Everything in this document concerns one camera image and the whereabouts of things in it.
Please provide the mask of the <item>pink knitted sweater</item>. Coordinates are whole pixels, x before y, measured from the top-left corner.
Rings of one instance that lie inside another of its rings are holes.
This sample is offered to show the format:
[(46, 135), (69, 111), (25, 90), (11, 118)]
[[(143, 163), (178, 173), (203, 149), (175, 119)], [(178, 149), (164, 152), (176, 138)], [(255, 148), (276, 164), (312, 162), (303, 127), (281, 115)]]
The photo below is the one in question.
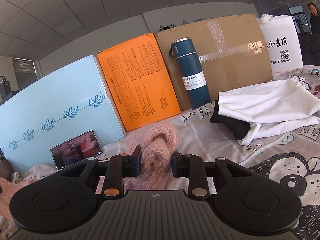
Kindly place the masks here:
[[(132, 154), (136, 146), (142, 153), (140, 175), (137, 178), (124, 179), (125, 190), (160, 190), (163, 189), (169, 177), (170, 158), (177, 150), (178, 132), (168, 124), (147, 126), (139, 129), (131, 140), (128, 148)], [(20, 178), (12, 171), (12, 165), (7, 159), (1, 161), (1, 220), (12, 223), (9, 212), (9, 202), (12, 196), (21, 188), (47, 177), (57, 171), (49, 165), (34, 166), (29, 175)]]

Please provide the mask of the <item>smartphone playing video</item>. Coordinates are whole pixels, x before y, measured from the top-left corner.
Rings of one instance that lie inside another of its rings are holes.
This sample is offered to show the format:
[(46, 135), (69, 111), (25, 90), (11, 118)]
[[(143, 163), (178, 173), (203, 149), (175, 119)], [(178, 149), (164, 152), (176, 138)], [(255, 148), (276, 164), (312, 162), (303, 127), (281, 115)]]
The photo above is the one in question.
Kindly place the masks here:
[(95, 132), (85, 132), (50, 149), (55, 167), (60, 170), (102, 153)]

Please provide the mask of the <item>black garment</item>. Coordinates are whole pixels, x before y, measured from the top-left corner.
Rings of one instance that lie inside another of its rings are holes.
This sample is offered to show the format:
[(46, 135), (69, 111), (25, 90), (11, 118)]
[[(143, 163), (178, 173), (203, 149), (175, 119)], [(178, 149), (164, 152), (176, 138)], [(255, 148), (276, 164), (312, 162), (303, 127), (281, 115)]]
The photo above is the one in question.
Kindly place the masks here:
[(244, 139), (251, 129), (249, 122), (220, 115), (218, 100), (214, 101), (214, 111), (213, 115), (210, 118), (210, 122), (212, 124), (220, 123), (225, 125), (238, 141)]

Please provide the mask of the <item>light blue Cobou box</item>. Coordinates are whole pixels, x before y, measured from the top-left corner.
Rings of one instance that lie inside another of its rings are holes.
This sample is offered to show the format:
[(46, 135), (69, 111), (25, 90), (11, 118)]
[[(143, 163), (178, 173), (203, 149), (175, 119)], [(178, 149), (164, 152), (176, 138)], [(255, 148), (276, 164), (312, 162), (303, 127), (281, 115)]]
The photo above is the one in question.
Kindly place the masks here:
[(100, 146), (125, 137), (98, 59), (89, 55), (1, 105), (1, 150), (15, 172), (53, 165), (51, 149), (88, 131)]

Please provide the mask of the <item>orange cardboard box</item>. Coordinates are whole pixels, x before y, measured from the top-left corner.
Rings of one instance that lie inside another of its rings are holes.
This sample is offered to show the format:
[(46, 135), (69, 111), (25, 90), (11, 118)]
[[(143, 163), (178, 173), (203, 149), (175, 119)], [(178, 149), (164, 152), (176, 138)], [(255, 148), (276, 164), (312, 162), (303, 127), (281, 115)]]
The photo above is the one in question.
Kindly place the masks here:
[(152, 33), (108, 48), (97, 57), (126, 131), (180, 113), (166, 64)]

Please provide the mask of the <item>white folded garment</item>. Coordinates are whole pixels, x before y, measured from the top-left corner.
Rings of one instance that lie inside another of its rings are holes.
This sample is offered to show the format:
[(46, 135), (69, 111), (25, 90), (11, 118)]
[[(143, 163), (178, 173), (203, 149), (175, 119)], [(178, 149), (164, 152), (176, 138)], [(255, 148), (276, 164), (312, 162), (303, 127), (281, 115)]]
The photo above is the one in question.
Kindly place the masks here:
[(294, 79), (219, 92), (219, 114), (249, 122), (240, 145), (319, 124), (319, 98)]

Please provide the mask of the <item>dark blue vacuum bottle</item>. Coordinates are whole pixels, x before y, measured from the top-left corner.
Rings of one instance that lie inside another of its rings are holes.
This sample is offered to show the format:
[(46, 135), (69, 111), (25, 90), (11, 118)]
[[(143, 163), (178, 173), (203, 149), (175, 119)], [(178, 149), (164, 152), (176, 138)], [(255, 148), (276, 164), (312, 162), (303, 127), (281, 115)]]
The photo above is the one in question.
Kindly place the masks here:
[(177, 62), (192, 109), (211, 103), (206, 78), (192, 39), (184, 37), (172, 42), (169, 56)]

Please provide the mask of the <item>brown cardboard box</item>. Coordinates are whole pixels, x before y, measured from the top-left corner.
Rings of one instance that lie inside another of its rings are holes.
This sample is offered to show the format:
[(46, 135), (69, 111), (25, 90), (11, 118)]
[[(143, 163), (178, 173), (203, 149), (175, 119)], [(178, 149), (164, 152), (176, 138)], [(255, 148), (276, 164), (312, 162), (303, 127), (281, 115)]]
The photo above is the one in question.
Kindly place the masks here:
[(156, 34), (181, 110), (191, 107), (171, 43), (191, 38), (199, 56), (210, 97), (218, 93), (272, 80), (272, 68), (263, 33), (253, 14), (189, 23)]

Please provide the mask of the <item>white shopping bag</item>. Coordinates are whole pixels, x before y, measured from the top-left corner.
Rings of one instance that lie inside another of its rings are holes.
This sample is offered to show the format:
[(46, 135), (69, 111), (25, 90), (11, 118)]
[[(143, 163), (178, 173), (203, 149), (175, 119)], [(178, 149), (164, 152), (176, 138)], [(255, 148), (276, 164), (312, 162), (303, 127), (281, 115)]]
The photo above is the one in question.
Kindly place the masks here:
[(265, 39), (273, 77), (303, 68), (298, 34), (292, 17), (263, 14), (258, 23)]

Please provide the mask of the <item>woman in background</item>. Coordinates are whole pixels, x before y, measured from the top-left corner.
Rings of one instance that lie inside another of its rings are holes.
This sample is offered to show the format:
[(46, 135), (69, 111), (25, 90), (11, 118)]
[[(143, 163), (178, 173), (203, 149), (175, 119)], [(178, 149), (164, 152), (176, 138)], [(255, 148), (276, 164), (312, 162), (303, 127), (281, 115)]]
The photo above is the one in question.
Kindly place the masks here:
[(310, 25), (312, 34), (320, 34), (320, 14), (319, 9), (311, 2), (308, 3), (308, 8), (311, 13)]

